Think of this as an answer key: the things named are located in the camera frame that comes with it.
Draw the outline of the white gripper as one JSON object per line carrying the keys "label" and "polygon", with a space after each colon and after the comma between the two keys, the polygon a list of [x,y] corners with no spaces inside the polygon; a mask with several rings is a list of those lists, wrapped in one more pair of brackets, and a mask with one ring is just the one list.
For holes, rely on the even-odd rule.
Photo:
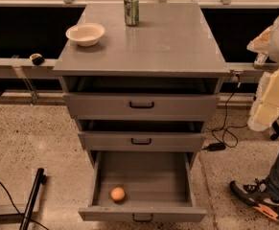
{"label": "white gripper", "polygon": [[[251,40],[246,49],[254,53],[267,54],[271,26]],[[249,112],[247,125],[251,130],[264,131],[279,117],[279,69],[265,72],[258,83],[255,100]]]}

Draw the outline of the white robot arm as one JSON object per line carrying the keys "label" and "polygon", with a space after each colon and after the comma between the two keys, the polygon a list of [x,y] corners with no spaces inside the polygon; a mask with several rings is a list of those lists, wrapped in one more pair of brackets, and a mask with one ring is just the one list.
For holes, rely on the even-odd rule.
{"label": "white robot arm", "polygon": [[[265,63],[265,57],[279,65],[279,16],[273,24],[262,31],[246,46],[248,51],[257,53],[253,67]],[[247,125],[254,131],[264,131],[279,117],[279,69],[265,72],[259,80],[256,100],[251,106]]]}

